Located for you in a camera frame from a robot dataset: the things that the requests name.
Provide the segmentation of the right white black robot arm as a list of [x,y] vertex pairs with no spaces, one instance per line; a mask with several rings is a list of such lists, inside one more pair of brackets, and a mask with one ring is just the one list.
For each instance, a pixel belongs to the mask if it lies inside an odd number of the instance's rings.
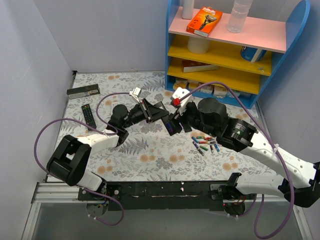
[[190,97],[180,100],[173,96],[171,99],[171,104],[177,108],[172,116],[174,123],[215,137],[221,146],[251,157],[276,172],[274,176],[231,176],[222,188],[230,198],[266,194],[283,197],[303,208],[309,208],[320,198],[318,162],[306,162],[282,148],[272,147],[256,127],[229,117],[226,106],[214,98],[204,98],[198,104]]

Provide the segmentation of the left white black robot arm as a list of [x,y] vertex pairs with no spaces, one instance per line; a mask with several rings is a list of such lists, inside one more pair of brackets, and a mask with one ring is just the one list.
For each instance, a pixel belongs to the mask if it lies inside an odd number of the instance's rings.
[[155,105],[142,99],[134,108],[128,110],[123,104],[113,107],[108,126],[102,134],[96,133],[86,137],[66,135],[62,138],[49,159],[46,170],[69,186],[89,189],[95,200],[106,196],[103,178],[86,169],[90,156],[108,148],[115,148],[124,143],[129,133],[126,128],[139,122],[152,123],[169,115],[162,102]]

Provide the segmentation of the slim black remote control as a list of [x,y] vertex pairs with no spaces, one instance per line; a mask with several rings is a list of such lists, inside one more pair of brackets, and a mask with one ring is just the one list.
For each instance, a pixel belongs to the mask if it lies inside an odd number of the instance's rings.
[[174,114],[170,113],[161,101],[157,102],[154,106],[159,109],[155,114],[155,117],[157,119],[161,119],[168,134],[170,136],[179,134],[182,131],[182,126],[176,119],[174,119]]

